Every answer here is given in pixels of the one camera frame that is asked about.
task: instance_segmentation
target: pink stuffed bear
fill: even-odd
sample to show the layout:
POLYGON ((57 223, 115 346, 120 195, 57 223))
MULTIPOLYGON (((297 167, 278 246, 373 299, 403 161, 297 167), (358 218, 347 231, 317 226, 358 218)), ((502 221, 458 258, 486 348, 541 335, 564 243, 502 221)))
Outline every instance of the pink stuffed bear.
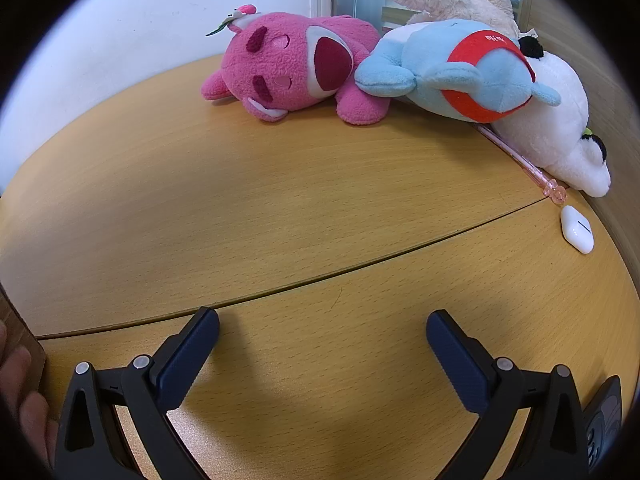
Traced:
POLYGON ((385 116, 389 99, 364 93, 353 79, 380 39, 370 23, 350 16, 260 14, 242 6, 218 30, 225 24, 236 35, 220 69, 202 85, 205 99, 233 95, 249 113, 270 122, 331 95, 348 123, 373 124, 385 116))

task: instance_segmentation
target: wooden table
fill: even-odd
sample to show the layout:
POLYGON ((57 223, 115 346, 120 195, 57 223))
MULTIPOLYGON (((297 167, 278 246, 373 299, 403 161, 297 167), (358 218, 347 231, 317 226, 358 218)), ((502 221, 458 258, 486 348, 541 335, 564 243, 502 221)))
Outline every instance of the wooden table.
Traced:
MULTIPOLYGON (((543 200, 384 262, 220 308, 220 342, 170 414, 178 433, 212 478, 434 478, 475 421, 426 343, 437 308, 521 368, 567 364, 583 401, 620 375, 626 412, 640 302, 598 218, 578 193, 569 203, 593 227, 587 256, 563 240, 559 210, 543 200)), ((78 361, 125 365, 187 319, 44 341, 54 410, 78 361)), ((489 478, 523 422, 521 413, 489 478)))
POLYGON ((541 199, 468 124, 394 103, 265 124, 211 105, 205 59, 57 133, 0 199, 0 283, 37 336, 238 303, 464 232, 541 199))

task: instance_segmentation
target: blue gripper pad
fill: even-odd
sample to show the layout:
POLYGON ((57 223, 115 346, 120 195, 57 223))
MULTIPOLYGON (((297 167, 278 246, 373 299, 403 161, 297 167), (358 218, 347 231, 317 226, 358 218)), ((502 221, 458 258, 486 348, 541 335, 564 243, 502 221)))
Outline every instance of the blue gripper pad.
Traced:
POLYGON ((444 316, 440 312, 427 318, 427 341, 465 409, 482 415, 489 406, 488 380, 461 341, 466 335, 452 319, 453 327, 447 322, 444 316, 450 316, 446 312, 444 316))
MULTIPOLYGON (((218 341, 218 314, 212 308, 203 311, 196 314, 200 314, 200 317, 193 326, 185 326, 183 330, 188 330, 188 333, 156 378, 156 405, 164 412, 180 406, 218 341)), ((171 337, 179 338, 181 335, 182 332, 171 337)))

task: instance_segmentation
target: pink pen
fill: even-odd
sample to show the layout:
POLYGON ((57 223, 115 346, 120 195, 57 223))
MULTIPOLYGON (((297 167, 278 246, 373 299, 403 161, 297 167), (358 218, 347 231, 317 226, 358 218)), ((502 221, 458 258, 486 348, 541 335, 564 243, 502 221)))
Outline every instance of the pink pen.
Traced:
POLYGON ((529 175, 533 182, 538 185, 544 196, 551 197, 554 204, 564 203, 566 200, 566 189, 560 186, 554 178, 547 177, 540 168, 533 165, 513 148, 509 147, 500 137, 494 134, 484 124, 474 123, 473 127, 515 160, 524 172, 529 175))

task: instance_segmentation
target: human hand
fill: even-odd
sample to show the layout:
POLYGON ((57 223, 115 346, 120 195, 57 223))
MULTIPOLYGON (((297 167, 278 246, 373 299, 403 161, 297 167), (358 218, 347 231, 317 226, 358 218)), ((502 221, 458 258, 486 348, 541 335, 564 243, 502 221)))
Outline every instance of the human hand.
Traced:
MULTIPOLYGON (((6 336, 6 326, 0 320, 0 362, 6 336)), ((52 465, 58 424, 49 418, 47 401, 38 392, 30 392, 21 403, 19 402, 30 365, 31 354, 24 346, 18 346, 7 356, 0 366, 0 396, 18 420, 24 436, 37 455, 45 464, 52 465)))

